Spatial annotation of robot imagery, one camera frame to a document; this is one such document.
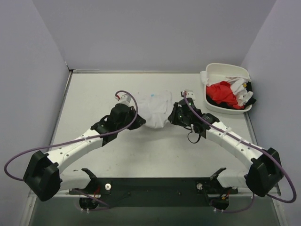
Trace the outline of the white plastic laundry basket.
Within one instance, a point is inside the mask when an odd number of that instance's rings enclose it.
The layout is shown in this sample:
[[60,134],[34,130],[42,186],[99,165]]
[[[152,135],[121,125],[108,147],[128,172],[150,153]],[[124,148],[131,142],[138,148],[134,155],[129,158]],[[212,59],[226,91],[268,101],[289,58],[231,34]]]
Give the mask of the white plastic laundry basket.
[[234,110],[229,108],[222,108],[209,103],[206,98],[206,86],[212,85],[225,79],[234,79],[236,77],[251,81],[248,71],[242,67],[228,64],[211,63],[208,64],[204,71],[200,72],[201,81],[204,84],[204,103],[207,109],[224,114],[242,114],[248,112],[252,105],[245,107],[243,110]]

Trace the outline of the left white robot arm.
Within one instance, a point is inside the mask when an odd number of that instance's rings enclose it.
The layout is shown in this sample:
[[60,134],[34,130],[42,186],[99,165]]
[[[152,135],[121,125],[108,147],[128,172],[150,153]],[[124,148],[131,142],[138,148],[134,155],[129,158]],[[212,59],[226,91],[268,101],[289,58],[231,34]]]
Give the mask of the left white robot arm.
[[134,130],[145,123],[146,120],[133,107],[116,104],[110,114],[101,118],[71,144],[46,153],[35,152],[23,180],[42,202],[47,201],[68,183],[60,178],[68,166],[114,140],[120,131]]

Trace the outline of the white t shirt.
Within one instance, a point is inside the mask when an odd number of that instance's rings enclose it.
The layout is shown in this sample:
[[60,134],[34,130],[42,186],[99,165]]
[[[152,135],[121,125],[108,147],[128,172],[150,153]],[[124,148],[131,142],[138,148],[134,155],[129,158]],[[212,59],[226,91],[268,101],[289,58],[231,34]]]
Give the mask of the white t shirt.
[[168,117],[173,109],[172,93],[164,90],[159,93],[135,95],[138,104],[138,114],[146,120],[145,126],[151,129],[161,129],[168,123]]

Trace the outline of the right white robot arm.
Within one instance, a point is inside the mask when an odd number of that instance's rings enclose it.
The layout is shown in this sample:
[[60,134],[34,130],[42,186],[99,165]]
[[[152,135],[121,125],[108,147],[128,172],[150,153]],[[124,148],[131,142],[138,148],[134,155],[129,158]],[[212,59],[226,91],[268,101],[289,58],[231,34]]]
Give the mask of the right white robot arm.
[[202,113],[192,98],[175,102],[168,117],[171,124],[189,127],[199,136],[208,139],[236,157],[246,171],[231,173],[224,170],[217,176],[222,187],[246,187],[257,196],[264,197],[283,178],[279,153],[269,148],[262,153],[258,147],[236,133],[210,113]]

